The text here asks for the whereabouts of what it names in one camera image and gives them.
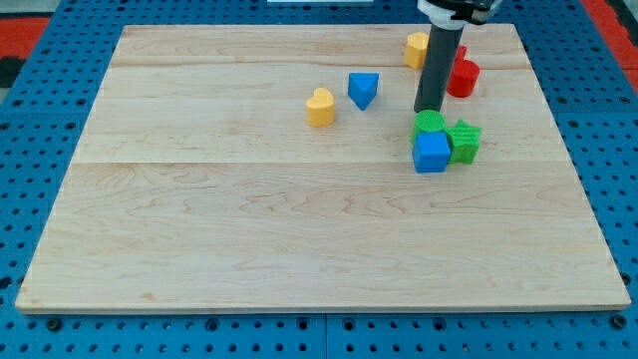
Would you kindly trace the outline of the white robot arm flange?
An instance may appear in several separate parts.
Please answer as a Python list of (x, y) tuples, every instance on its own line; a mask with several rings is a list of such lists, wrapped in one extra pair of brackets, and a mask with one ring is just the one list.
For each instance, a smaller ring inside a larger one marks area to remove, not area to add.
[(502, 3), (502, 0), (418, 0), (417, 8), (432, 25), (453, 31), (467, 24), (485, 24)]

